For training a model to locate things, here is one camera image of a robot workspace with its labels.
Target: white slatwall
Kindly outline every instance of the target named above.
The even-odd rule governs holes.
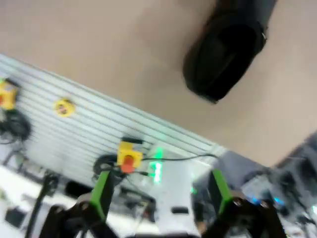
[[[92,184],[95,159],[115,153],[123,136],[144,140],[145,154],[157,144],[183,156],[225,151],[153,115],[4,55],[0,55],[0,76],[10,77],[22,88],[17,108],[28,116],[33,129],[26,142],[27,156],[84,184]],[[60,118],[53,111],[61,97],[75,103],[73,116]],[[196,161],[200,165],[211,162],[211,158]]]

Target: black cable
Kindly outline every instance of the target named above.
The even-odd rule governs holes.
[[[12,158],[12,156],[17,153],[18,151],[15,150],[11,150],[10,153],[6,156],[6,158],[4,159],[4,161],[2,162],[3,166],[7,166],[7,164],[9,163],[10,159]]]
[[[219,159],[219,156],[214,155],[214,154],[202,154],[202,155],[195,155],[195,156],[192,156],[192,157],[181,158],[181,159],[144,158],[142,161],[149,161],[149,160],[152,160],[152,161],[184,161],[184,160],[191,160],[191,159],[195,159],[195,158],[198,158],[198,157],[204,157],[204,156],[208,156],[208,157],[213,157],[215,159]]]
[[[27,226],[24,238],[31,238],[32,237],[33,228],[34,228],[34,225],[36,222],[37,215],[40,211],[42,201],[43,201],[43,199],[44,199],[45,195],[47,194],[49,187],[50,187],[48,182],[49,182],[49,180],[47,178],[45,178],[42,189],[40,191],[40,194],[35,201],[35,205],[33,207],[33,210],[32,210],[31,216],[30,216],[30,220],[29,220],[29,224]]]

